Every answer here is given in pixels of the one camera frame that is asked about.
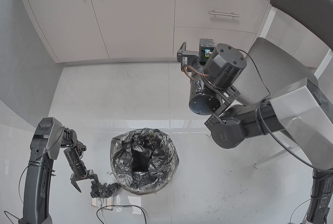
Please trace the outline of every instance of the gray chair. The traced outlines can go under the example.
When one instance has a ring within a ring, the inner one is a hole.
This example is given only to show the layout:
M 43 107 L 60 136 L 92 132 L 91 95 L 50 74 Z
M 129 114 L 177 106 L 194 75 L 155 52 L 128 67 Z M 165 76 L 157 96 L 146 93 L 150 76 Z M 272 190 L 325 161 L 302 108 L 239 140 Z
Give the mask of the gray chair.
M 270 0 L 273 7 L 304 25 L 333 49 L 333 0 Z M 264 38 L 257 38 L 249 50 L 259 72 L 273 94 L 305 77 L 318 85 L 314 74 L 287 52 Z M 259 102 L 268 95 L 249 57 L 247 67 L 234 82 L 243 105 Z

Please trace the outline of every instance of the chair seat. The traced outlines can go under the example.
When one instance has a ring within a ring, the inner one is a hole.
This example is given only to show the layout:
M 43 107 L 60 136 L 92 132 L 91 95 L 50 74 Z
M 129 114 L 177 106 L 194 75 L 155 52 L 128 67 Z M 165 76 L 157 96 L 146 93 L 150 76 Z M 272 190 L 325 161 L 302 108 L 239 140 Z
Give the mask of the chair seat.
M 264 38 L 258 37 L 248 53 L 272 94 L 305 77 L 318 85 L 317 78 L 307 67 Z M 252 60 L 248 56 L 245 60 L 247 66 L 233 85 L 240 92 L 237 101 L 243 105 L 251 105 L 267 96 L 268 92 L 262 84 Z

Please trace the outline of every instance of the chair backrest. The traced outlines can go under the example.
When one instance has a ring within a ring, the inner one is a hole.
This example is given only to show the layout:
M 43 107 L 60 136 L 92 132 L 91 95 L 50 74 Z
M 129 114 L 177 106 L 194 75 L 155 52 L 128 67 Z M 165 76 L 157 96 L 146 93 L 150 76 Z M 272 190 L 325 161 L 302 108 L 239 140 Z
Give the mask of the chair backrest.
M 333 0 L 270 0 L 333 50 Z

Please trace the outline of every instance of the crumpled black plastic bag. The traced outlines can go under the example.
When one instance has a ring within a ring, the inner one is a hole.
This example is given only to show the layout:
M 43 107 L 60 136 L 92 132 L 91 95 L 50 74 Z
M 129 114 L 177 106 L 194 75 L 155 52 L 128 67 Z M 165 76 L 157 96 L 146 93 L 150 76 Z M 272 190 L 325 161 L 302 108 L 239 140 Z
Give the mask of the crumpled black plastic bag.
M 111 140 L 113 175 L 127 191 L 155 193 L 165 187 L 176 172 L 179 158 L 170 137 L 158 129 L 138 129 Z

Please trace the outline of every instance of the cabinet door handle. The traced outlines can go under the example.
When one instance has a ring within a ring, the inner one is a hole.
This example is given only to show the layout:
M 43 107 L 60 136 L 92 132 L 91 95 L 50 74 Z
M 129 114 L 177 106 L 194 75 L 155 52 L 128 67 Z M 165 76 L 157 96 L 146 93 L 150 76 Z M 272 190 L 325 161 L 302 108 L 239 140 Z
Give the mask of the cabinet door handle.
M 238 14 L 234 14 L 234 12 L 232 11 L 230 14 L 225 14 L 223 12 L 215 12 L 215 10 L 210 11 L 209 14 L 213 14 L 213 15 L 223 15 L 223 16 L 231 16 L 231 17 L 240 17 L 240 15 Z

